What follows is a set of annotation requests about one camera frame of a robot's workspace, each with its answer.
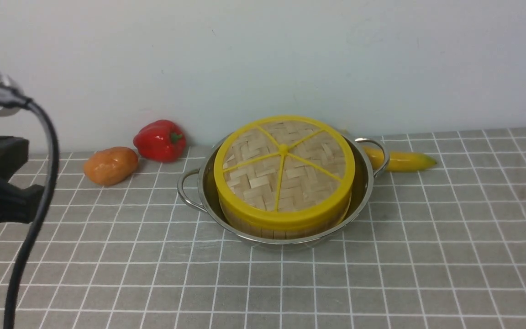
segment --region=red bell pepper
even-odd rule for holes
[[[172,121],[158,120],[143,127],[133,138],[139,154],[159,162],[172,162],[182,155],[186,136]]]

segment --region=yellow spoke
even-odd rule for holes
[[[288,154],[288,156],[296,159],[297,161],[303,162],[303,163],[305,163],[308,166],[312,166],[312,167],[316,168],[317,170],[323,172],[326,175],[329,175],[330,177],[336,179],[337,181],[342,181],[342,179],[340,179],[340,177],[338,177],[337,175],[332,174],[331,172],[329,172],[326,169],[316,165],[315,163],[309,162],[308,160],[305,160],[304,158],[300,158],[299,156],[291,154],[291,153]]]
[[[318,135],[319,133],[323,132],[324,130],[323,129],[320,129],[318,131],[314,131],[313,133],[307,135],[306,137],[298,140],[297,142],[293,143],[290,145],[289,149],[291,150],[292,148],[298,146],[298,144],[300,144],[301,142],[303,142],[304,140],[307,140],[307,139],[310,139],[312,137],[314,137],[315,135]]]
[[[279,155],[279,152],[258,156],[257,158],[254,158],[254,159],[251,159],[251,160],[247,160],[245,162],[241,162],[241,163],[236,164],[236,165],[234,165],[232,167],[228,167],[227,169],[223,170],[223,173],[226,173],[227,171],[230,171],[230,170],[233,170],[233,169],[245,166],[245,165],[253,163],[253,162],[257,162],[257,161],[264,160],[264,159],[267,159],[267,158],[271,158],[272,156],[278,156],[278,155]]]
[[[259,129],[262,133],[264,133],[265,136],[267,136],[267,138],[271,139],[271,142],[273,142],[273,144],[275,144],[275,146],[277,146],[277,148],[279,149],[279,143],[277,142],[277,140],[275,140],[275,138],[273,138],[271,136],[269,131],[266,131],[265,129],[261,128],[260,126],[257,126],[257,129]]]
[[[275,187],[275,208],[274,211],[279,211],[279,194],[281,192],[281,180],[284,176],[284,164],[285,156],[281,156],[281,162],[279,163],[279,175],[277,177],[277,186]]]

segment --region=banana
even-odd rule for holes
[[[369,156],[373,169],[377,169],[383,163],[383,152],[379,149],[363,146]],[[437,165],[436,160],[426,154],[415,152],[389,152],[391,160],[387,171],[418,171],[426,170]]]

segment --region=pot handle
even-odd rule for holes
[[[190,208],[193,208],[193,209],[196,209],[198,211],[204,211],[204,212],[207,212],[206,211],[206,208],[204,208],[204,206],[198,202],[195,202],[193,200],[190,200],[190,198],[188,198],[188,196],[186,195],[186,191],[184,191],[184,181],[186,181],[186,179],[192,175],[196,175],[200,172],[200,169],[192,169],[192,170],[188,170],[186,171],[185,173],[182,174],[182,177],[180,177],[180,179],[178,179],[178,194],[180,195],[180,197],[182,198],[182,201],[188,205]]]
[[[380,165],[380,167],[373,172],[373,177],[376,178],[378,175],[380,175],[384,171],[384,169],[386,169],[386,167],[389,165],[389,161],[391,160],[391,156],[390,156],[389,152],[387,151],[387,148],[384,147],[384,145],[382,143],[377,142],[376,140],[370,139],[370,138],[362,138],[361,137],[361,138],[355,139],[354,141],[357,142],[357,143],[371,143],[371,144],[375,144],[376,146],[378,146],[378,148],[380,148],[380,150],[382,150],[382,152],[383,152],[383,164]]]

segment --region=bamboo steamer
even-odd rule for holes
[[[279,116],[232,133],[217,152],[213,175],[230,225],[256,237],[295,239],[344,219],[355,163],[335,129]]]

